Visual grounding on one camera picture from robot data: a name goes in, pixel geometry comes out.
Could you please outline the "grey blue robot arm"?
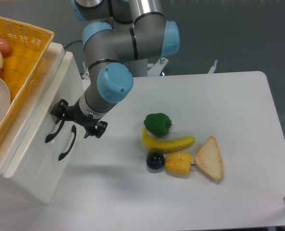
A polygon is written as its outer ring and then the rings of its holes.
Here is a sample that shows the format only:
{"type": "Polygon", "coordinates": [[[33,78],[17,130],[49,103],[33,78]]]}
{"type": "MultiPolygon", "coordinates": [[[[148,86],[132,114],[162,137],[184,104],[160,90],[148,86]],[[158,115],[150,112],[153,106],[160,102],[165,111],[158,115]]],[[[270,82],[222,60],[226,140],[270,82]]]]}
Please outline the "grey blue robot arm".
{"type": "Polygon", "coordinates": [[[107,128],[103,116],[132,89],[126,63],[176,53],[179,29],[157,0],[74,0],[72,7],[78,19],[89,21],[82,43],[91,83],[74,105],[61,99],[51,114],[59,127],[72,121],[99,138],[107,128]]]}

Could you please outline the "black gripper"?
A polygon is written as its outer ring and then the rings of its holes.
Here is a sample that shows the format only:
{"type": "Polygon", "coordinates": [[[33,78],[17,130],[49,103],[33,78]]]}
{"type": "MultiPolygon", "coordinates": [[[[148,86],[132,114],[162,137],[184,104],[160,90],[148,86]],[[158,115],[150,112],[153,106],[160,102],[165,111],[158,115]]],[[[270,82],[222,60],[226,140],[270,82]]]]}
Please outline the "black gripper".
{"type": "Polygon", "coordinates": [[[58,124],[63,119],[66,112],[68,121],[73,121],[84,127],[85,139],[89,136],[99,139],[105,133],[108,126],[107,122],[99,121],[99,118],[95,118],[92,115],[83,114],[78,104],[69,107],[68,102],[64,99],[58,101],[51,109],[50,114],[56,118],[55,124],[58,124]]]}

